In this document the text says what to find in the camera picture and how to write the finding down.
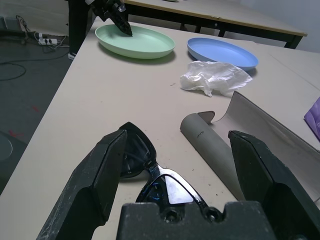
power strip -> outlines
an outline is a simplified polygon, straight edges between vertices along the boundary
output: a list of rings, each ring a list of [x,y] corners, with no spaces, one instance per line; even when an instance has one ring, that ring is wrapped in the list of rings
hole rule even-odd
[[[58,45],[58,41],[55,38],[41,38],[38,40],[40,45]]]

metal table frame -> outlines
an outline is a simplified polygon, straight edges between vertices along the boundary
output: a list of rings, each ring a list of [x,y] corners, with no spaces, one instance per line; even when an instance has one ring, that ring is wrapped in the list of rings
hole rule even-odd
[[[166,10],[159,10],[145,6],[138,6],[126,3],[127,14],[148,17],[159,20],[166,20],[176,23],[181,23],[180,30],[186,30],[184,24],[195,25],[195,33],[200,33],[201,27],[220,30],[218,36],[224,37],[225,32],[232,32],[237,34],[245,34],[255,37],[261,37],[265,39],[278,40],[286,42],[285,48],[296,49],[301,41],[301,35],[295,35],[290,33],[283,33],[278,31],[266,30],[261,28],[255,28],[250,26],[243,26],[234,23],[223,22],[215,19],[206,19],[196,16],[190,16],[175,12],[169,12]]]

purple object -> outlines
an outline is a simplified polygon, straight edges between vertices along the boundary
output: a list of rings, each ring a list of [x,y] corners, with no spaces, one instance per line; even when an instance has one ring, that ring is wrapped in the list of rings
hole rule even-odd
[[[316,137],[320,140],[320,97],[313,104],[306,115],[304,115],[304,120],[309,125]]]

sunglasses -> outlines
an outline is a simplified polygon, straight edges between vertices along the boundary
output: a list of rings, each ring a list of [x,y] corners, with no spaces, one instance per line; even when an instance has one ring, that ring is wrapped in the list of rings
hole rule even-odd
[[[144,170],[149,173],[149,179],[136,199],[137,203],[155,202],[160,208],[165,208],[172,205],[168,188],[175,190],[183,188],[185,190],[183,192],[191,196],[189,202],[193,200],[202,212],[209,213],[208,217],[215,220],[220,217],[221,213],[213,207],[208,207],[203,198],[182,176],[157,163],[156,149],[144,132],[131,122],[127,122],[119,129],[127,132],[120,177],[132,178]]]

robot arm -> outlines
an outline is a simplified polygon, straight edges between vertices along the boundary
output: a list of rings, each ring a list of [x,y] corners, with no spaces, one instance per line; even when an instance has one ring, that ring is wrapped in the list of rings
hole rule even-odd
[[[121,32],[132,36],[130,24],[125,17],[126,7],[120,0],[85,0],[94,14],[106,21],[111,19]]]

